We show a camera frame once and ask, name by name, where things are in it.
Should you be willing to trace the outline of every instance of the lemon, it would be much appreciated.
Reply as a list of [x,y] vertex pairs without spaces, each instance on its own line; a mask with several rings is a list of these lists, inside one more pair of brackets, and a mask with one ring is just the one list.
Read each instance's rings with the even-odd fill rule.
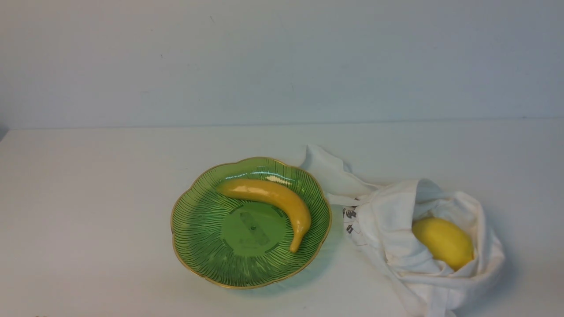
[[457,271],[474,258],[472,239],[455,224],[440,218],[425,218],[413,223],[415,237],[437,260]]

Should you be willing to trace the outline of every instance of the yellow banana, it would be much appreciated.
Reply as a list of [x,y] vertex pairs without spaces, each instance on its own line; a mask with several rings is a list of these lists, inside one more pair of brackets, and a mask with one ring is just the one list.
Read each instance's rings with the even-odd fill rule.
[[282,209],[290,218],[294,231],[290,252],[297,252],[303,236],[310,229],[311,215],[306,204],[295,192],[274,182],[242,178],[226,180],[215,190],[230,198],[266,202]]

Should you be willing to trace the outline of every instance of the white backdrop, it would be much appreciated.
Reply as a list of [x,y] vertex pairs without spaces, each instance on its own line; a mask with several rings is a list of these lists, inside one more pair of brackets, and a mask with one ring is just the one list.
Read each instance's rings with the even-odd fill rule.
[[561,0],[4,0],[0,126],[564,116]]

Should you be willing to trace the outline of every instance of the white table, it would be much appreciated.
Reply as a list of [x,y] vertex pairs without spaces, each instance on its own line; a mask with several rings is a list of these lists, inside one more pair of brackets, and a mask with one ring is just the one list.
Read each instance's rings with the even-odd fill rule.
[[223,289],[176,259],[170,212],[198,175],[250,156],[299,164],[306,143],[369,181],[427,177],[482,202],[508,264],[459,316],[564,314],[564,120],[525,119],[10,131],[0,142],[0,315],[404,316],[341,217],[306,270],[270,287]]

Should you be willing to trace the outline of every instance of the white cloth bag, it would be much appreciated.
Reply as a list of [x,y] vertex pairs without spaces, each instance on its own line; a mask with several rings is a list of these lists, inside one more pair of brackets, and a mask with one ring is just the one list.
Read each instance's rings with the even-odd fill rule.
[[[307,147],[302,167],[319,181],[332,205],[345,206],[347,235],[391,280],[410,315],[453,317],[451,310],[479,297],[499,279],[505,260],[502,245],[481,204],[471,196],[443,192],[428,179],[368,184],[318,146]],[[429,216],[466,231],[474,244],[474,260],[454,272],[433,259],[411,231],[413,221]]]

